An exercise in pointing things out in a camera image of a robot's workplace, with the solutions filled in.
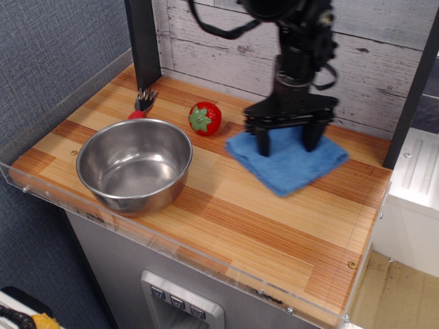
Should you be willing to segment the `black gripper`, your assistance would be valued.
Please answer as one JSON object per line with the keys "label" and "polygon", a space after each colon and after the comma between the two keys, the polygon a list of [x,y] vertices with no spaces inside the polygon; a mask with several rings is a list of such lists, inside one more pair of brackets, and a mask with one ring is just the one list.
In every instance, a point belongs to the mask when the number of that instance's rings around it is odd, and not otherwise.
{"label": "black gripper", "polygon": [[307,151],[313,151],[334,118],[335,97],[309,92],[310,85],[287,85],[274,80],[272,94],[244,110],[246,131],[254,134],[259,153],[270,155],[270,138],[267,130],[301,125],[302,143]]}

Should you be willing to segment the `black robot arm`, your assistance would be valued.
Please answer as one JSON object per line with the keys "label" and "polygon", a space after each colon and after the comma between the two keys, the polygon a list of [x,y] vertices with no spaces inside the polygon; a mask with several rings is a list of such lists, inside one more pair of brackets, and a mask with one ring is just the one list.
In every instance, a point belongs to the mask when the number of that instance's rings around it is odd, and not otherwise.
{"label": "black robot arm", "polygon": [[275,23],[281,52],[276,57],[271,95],[245,109],[246,130],[257,139],[259,153],[270,154],[269,130],[302,127],[302,143],[313,151],[334,118],[334,97],[309,92],[316,73],[335,56],[330,1],[243,1],[256,20]]}

